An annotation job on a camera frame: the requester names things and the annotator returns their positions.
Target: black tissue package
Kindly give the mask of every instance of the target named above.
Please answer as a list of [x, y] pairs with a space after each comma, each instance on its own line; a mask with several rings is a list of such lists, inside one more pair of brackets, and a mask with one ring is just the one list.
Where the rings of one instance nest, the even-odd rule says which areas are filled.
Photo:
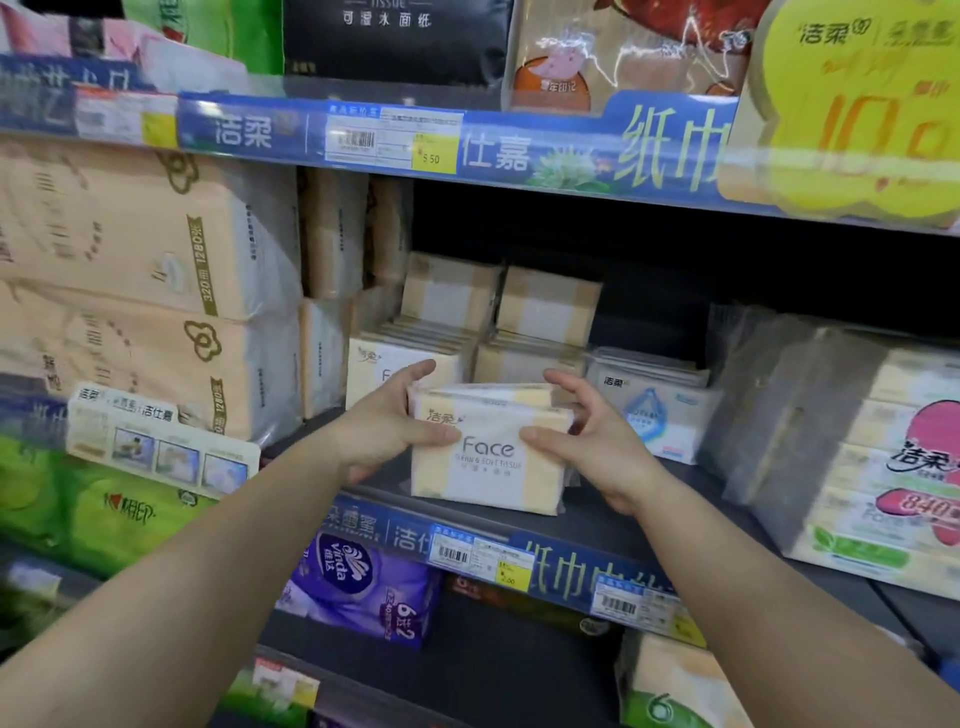
[[284, 0], [286, 72], [348, 81], [491, 86], [514, 0]]

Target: forearm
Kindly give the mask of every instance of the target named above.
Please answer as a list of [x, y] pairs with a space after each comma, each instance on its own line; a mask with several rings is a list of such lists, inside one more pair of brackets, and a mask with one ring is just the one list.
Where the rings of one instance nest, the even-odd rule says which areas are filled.
[[955, 724], [960, 696], [691, 488], [662, 471], [645, 492], [637, 519], [756, 728]]
[[320, 433], [118, 574], [0, 668], [18, 726], [204, 725], [344, 474]]

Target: person's right hand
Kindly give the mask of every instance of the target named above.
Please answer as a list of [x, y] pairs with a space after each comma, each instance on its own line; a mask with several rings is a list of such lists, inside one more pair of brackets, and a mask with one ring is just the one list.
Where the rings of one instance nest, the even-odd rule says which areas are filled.
[[634, 429], [585, 379], [555, 369], [543, 378], [563, 387], [584, 406], [574, 431], [556, 432], [545, 427], [524, 427], [520, 439], [573, 464], [618, 513], [636, 516], [641, 499], [654, 481], [666, 474]]

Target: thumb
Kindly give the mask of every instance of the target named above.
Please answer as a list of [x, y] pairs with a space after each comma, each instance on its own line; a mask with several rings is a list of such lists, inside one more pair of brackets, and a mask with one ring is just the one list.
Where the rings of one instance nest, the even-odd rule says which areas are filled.
[[521, 427], [520, 439], [527, 445], [573, 462], [580, 452], [579, 438], [546, 427]]
[[406, 436], [408, 445], [450, 445], [460, 439], [460, 430], [452, 425], [410, 420]]

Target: hand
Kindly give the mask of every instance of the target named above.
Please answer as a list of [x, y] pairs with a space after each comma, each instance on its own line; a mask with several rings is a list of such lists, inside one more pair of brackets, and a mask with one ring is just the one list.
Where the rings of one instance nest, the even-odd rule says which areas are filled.
[[460, 439], [456, 427], [407, 415], [407, 387], [436, 368], [433, 359], [404, 367], [321, 430], [330, 435], [351, 483], [368, 477], [411, 445], [449, 445]]
[[618, 513], [635, 516], [646, 490], [666, 474], [634, 429], [585, 379], [555, 369], [543, 378], [576, 396], [578, 412], [572, 432], [545, 427], [523, 427], [520, 439], [573, 464]]

